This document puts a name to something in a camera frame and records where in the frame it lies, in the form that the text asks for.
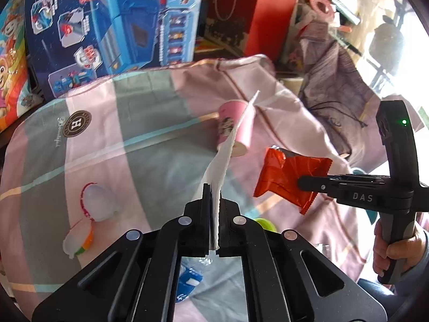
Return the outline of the person's right hand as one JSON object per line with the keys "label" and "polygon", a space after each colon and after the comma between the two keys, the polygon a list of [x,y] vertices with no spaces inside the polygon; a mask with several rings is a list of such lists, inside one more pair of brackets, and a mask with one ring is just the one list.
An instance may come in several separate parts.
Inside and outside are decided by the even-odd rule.
{"label": "person's right hand", "polygon": [[393,263],[393,260],[404,259],[403,272],[419,273],[428,264],[428,232],[415,222],[414,235],[388,244],[382,238],[382,222],[375,225],[375,243],[373,247],[373,270],[381,277]]}

